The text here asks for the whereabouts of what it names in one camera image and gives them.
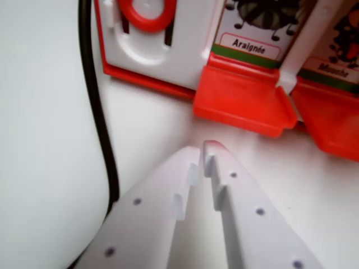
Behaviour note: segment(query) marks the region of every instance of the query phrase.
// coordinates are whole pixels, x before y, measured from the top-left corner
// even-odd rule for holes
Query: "toy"
[[[135,17],[121,10],[130,0],[95,3],[105,73],[194,98],[195,115],[270,137],[295,127],[297,109],[322,150],[359,160],[352,2],[137,1]],[[162,17],[160,28],[143,25]],[[321,39],[328,26],[334,35]]]
[[[205,141],[203,155],[214,209],[222,214],[229,269],[322,268],[223,145]],[[185,147],[126,193],[76,268],[170,268],[174,227],[185,219],[190,186],[198,181],[199,157],[199,149]]]

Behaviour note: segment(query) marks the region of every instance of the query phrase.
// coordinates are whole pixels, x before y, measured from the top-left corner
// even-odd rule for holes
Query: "spider picture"
[[[293,36],[293,25],[298,25],[299,18],[306,14],[309,4],[307,0],[228,0],[227,10],[237,9],[241,22],[234,28],[241,29],[244,24],[249,24],[264,30],[271,30],[271,39],[279,41],[277,30],[287,27],[286,34]]]

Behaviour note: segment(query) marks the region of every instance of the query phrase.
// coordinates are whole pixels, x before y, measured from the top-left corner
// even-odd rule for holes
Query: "white surface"
[[[191,103],[115,79],[102,95],[122,193],[185,145],[217,140],[230,149],[324,268],[357,268],[359,163],[320,151],[305,133],[278,139],[194,118]],[[170,268],[225,268],[220,213],[209,179],[190,191],[176,225]]]
[[[0,268],[66,268],[108,183],[79,52],[78,1],[0,8]]]
[[[202,154],[214,207],[222,214],[228,268],[322,268],[227,148],[205,141]]]
[[[76,269],[166,268],[175,224],[183,219],[190,184],[199,176],[199,159],[200,149],[185,147],[127,192]],[[108,248],[114,250],[110,257]]]
[[[178,0],[169,47],[164,44],[164,30],[148,34],[130,23],[129,34],[124,33],[117,1],[113,5],[114,29],[108,28],[105,23],[107,8],[104,0],[99,0],[107,62],[196,90],[208,60],[223,1]],[[147,18],[157,17],[163,9],[163,1],[158,0],[136,0],[133,5]]]
[[[317,0],[303,29],[279,69],[280,77],[277,86],[282,86],[287,94],[290,94],[294,89],[299,70],[316,47],[322,34],[325,33],[342,2],[343,0]]]

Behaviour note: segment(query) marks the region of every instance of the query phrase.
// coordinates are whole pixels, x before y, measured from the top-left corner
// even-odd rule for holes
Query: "insect picture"
[[[338,60],[348,63],[348,68],[359,67],[357,64],[359,55],[359,3],[356,3],[349,13],[341,18],[334,29],[339,32],[329,48],[335,51],[335,56],[329,57],[330,62]]]
[[[227,10],[237,9],[241,21],[234,28],[241,29],[244,24],[271,30],[271,39],[279,41],[277,31],[287,27],[286,34],[293,36],[295,31],[292,26],[299,23],[299,18],[307,14],[306,10],[311,6],[309,0],[227,0]]]

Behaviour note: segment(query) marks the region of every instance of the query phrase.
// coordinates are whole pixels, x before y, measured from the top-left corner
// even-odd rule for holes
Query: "green stripe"
[[[275,60],[263,58],[263,57],[253,55],[250,53],[246,53],[246,52],[240,52],[239,50],[225,48],[225,47],[222,47],[222,46],[216,45],[216,44],[213,44],[212,52],[214,52],[215,54],[221,55],[221,56],[225,56],[227,58],[231,58],[231,59],[235,59],[235,60],[239,60],[239,61],[243,61],[243,62],[247,62],[247,63],[252,63],[257,66],[262,66],[262,67],[271,68],[271,69],[279,68],[279,66],[281,64],[281,62],[277,62]]]
[[[344,91],[349,91],[351,93],[358,93],[358,85],[347,81],[339,80],[334,77],[326,76],[306,69],[301,69],[298,75],[306,80],[318,82]]]

